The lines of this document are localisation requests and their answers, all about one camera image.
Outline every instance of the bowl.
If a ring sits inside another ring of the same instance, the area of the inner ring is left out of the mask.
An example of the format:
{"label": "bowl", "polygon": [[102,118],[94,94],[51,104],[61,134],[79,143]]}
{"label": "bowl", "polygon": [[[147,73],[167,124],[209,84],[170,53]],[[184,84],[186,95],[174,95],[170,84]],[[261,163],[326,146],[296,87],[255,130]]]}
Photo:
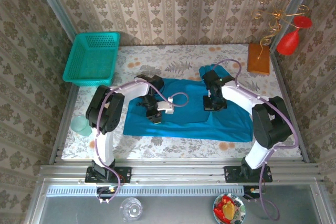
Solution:
{"label": "bowl", "polygon": [[[245,219],[245,216],[246,216],[246,208],[245,208],[245,205],[243,203],[243,201],[236,195],[234,194],[231,194],[231,193],[224,193],[224,194],[221,194],[219,195],[216,199],[215,199],[215,202],[214,202],[214,205],[212,207],[212,209],[215,209],[217,207],[217,204],[220,203],[220,201],[222,200],[222,197],[226,195],[228,197],[230,197],[234,204],[235,204],[235,207],[236,207],[236,213],[234,215],[234,218],[230,221],[231,224],[241,224],[244,222],[244,219]],[[214,214],[214,217],[217,221],[217,223],[219,224],[226,224],[224,222],[222,222],[216,215],[215,213],[213,212]]]}

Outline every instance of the light green cup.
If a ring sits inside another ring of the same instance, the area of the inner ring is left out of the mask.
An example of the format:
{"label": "light green cup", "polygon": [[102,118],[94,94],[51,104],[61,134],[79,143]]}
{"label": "light green cup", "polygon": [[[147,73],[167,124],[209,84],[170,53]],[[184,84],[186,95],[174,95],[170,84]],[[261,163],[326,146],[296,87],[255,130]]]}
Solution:
{"label": "light green cup", "polygon": [[84,115],[80,115],[72,119],[71,129],[82,136],[89,136],[92,133],[92,128],[89,125],[89,121]]}

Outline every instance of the white table surface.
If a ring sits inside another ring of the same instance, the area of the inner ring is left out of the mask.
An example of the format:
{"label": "white table surface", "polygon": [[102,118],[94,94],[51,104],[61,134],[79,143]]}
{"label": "white table surface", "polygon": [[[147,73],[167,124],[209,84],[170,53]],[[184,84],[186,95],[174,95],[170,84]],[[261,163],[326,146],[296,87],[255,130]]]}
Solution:
{"label": "white table surface", "polygon": [[[225,58],[239,60],[243,65],[239,82],[262,95],[282,96],[273,69],[270,75],[246,71],[248,45],[193,45],[193,46],[141,46],[121,47],[118,51],[113,85],[118,86],[133,80],[141,73],[162,78],[198,80],[201,66],[211,65]],[[222,65],[232,76],[238,64],[225,62]],[[85,115],[97,87],[80,87],[72,118]],[[120,123],[113,132],[114,155],[116,158],[242,158],[251,149],[253,142],[230,143],[215,140],[150,137],[123,135],[127,106],[124,106]],[[80,136],[68,130],[62,159],[93,159],[94,135]],[[292,145],[289,137],[284,144]],[[279,150],[273,157],[299,158],[298,148]]]}

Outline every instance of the damask wallpaper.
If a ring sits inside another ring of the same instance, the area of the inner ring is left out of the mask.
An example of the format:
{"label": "damask wallpaper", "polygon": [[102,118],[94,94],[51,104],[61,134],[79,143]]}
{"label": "damask wallpaper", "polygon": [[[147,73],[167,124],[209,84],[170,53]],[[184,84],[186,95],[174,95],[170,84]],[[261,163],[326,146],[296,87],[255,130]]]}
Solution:
{"label": "damask wallpaper", "polygon": [[336,0],[304,0],[313,26],[296,53],[279,57],[310,158],[319,163],[336,209]]}
{"label": "damask wallpaper", "polygon": [[46,0],[0,9],[0,223],[21,223],[67,101],[71,43]]}
{"label": "damask wallpaper", "polygon": [[120,44],[232,44],[257,41],[267,19],[259,0],[60,0],[77,33],[120,31]]}

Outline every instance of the wooden block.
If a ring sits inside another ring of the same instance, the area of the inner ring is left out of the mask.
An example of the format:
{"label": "wooden block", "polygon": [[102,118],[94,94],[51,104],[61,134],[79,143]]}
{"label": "wooden block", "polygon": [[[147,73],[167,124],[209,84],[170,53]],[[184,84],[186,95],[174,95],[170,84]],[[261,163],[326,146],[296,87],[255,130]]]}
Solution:
{"label": "wooden block", "polygon": [[263,46],[261,52],[260,44],[251,43],[248,45],[247,71],[251,73],[269,74],[269,46]]}

